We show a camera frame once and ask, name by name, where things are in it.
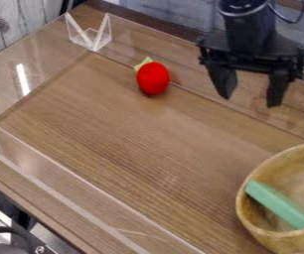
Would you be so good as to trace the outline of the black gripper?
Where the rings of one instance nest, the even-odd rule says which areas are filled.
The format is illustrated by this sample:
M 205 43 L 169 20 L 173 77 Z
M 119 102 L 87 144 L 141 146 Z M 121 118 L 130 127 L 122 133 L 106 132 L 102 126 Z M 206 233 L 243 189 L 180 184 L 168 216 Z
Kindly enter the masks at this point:
M 304 45 L 272 32 L 261 40 L 255 34 L 229 36 L 210 32 L 197 38 L 200 64 L 206 68 L 220 96 L 231 99 L 237 88 L 237 70 L 269 73 L 267 106 L 283 103 L 289 78 L 304 77 Z

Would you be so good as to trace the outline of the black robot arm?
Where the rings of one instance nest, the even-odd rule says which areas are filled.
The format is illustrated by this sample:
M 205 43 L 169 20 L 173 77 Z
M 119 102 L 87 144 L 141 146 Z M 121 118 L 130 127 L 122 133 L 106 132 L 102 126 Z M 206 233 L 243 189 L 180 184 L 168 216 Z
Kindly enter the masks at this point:
M 231 99 L 237 88 L 239 70 L 267 73 L 267 107 L 280 106 L 289 84 L 304 78 L 304 46 L 285 38 L 276 29 L 276 19 L 289 20 L 277 11 L 276 0 L 220 0 L 227 31 L 220 38 L 200 36 L 200 64 L 206 67 L 218 95 Z

